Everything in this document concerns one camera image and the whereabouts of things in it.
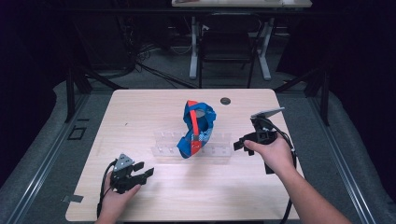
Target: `person's right hand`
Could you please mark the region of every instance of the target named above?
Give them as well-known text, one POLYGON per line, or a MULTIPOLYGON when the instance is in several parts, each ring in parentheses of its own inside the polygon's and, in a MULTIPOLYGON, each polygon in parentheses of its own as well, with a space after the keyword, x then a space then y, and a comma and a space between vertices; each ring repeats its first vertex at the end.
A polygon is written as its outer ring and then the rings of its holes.
POLYGON ((244 145, 262 155, 262 159, 277 175, 281 175, 283 171, 294 170, 290 147, 280 133, 277 133, 276 140, 270 145, 249 140, 246 140, 244 145))

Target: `person's left hand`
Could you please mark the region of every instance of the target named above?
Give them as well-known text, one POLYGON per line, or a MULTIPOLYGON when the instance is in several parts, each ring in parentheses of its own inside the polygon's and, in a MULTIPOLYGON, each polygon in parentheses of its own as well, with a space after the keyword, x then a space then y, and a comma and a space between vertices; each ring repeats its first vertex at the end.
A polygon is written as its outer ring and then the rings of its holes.
MULTIPOLYGON (((110 189, 111 173, 112 172, 109 172, 106 176, 105 192, 110 189)), ((132 189, 125 191, 123 194, 119 194, 110 189, 103 199, 102 211, 95 223, 115 223, 122 214, 127 203, 136 195, 140 188, 141 185, 136 185, 132 189)))

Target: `gray floor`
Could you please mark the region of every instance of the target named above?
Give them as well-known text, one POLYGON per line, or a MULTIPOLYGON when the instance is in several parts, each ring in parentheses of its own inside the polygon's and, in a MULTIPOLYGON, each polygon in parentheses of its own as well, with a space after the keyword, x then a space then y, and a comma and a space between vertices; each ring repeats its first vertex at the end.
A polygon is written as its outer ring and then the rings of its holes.
MULTIPOLYGON (((283 80, 292 78, 276 72, 286 42, 287 39, 282 37, 272 39, 267 59, 273 79, 264 81, 256 64, 252 88, 273 89, 280 86, 283 80)), ((197 85, 197 80, 188 78, 189 53, 154 50, 149 56, 143 64, 197 85)), ((204 87, 244 88, 244 72, 247 69, 241 71, 239 68, 240 65, 226 68, 206 66, 204 87), (227 78, 218 79, 218 75, 227 78)), ((138 71, 136 69, 132 74, 111 80, 130 89, 185 88, 171 85, 148 72, 138 71)), ((95 80, 91 83, 94 87, 92 94, 81 95, 77 92, 78 112, 68 124, 64 124, 65 84, 61 83, 54 89, 58 99, 51 117, 0 190, 0 223, 68 223, 64 218, 68 203, 62 202, 62 199, 74 192, 111 97, 108 87, 95 80), (81 140, 67 140, 75 125, 86 128, 86 132, 81 140)), ((382 189, 359 134, 341 103, 331 94, 331 126, 325 127, 318 118, 318 99, 305 98, 303 89, 304 83, 301 83, 277 97, 280 105, 286 107, 284 116, 306 179, 353 223, 396 223, 396 206, 382 189), (341 152, 347 168, 337 166, 339 163, 334 160, 334 149, 341 152), (348 172, 353 176, 352 181, 345 179, 348 172), (359 206, 368 209, 357 210, 359 206)), ((92 190, 99 193, 99 186, 92 186, 92 190)))

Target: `forearm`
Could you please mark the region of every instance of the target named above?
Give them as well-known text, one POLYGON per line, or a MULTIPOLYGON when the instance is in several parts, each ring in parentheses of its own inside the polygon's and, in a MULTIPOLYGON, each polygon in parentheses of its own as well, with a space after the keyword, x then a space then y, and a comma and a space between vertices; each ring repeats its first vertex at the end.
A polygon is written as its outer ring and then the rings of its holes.
POLYGON ((279 175, 294 204, 300 220, 306 223, 350 223, 327 202, 300 174, 290 170, 279 175))
POLYGON ((116 223, 117 219, 110 216, 99 216, 99 218, 95 221, 95 224, 112 224, 116 223))

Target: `gripper camera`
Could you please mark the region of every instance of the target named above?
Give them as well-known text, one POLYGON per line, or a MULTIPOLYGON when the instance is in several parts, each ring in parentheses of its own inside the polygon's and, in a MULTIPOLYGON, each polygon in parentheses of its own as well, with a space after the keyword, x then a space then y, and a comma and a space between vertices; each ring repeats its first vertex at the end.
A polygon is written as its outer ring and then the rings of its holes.
MULTIPOLYGON (((260 113, 250 116, 250 120, 253 124, 255 132, 248 133, 243 137, 239 138, 239 141, 233 143, 233 149, 236 151, 243 148, 249 156, 252 156, 254 155, 254 151, 245 147, 245 140, 250 140, 263 145, 269 145, 273 143, 276 140, 276 132, 278 132, 278 130, 273 122, 268 118, 284 109, 285 107, 280 107, 277 109, 262 111, 260 113)), ((265 164, 265 173, 271 175, 274 173, 274 171, 267 164, 265 164)))

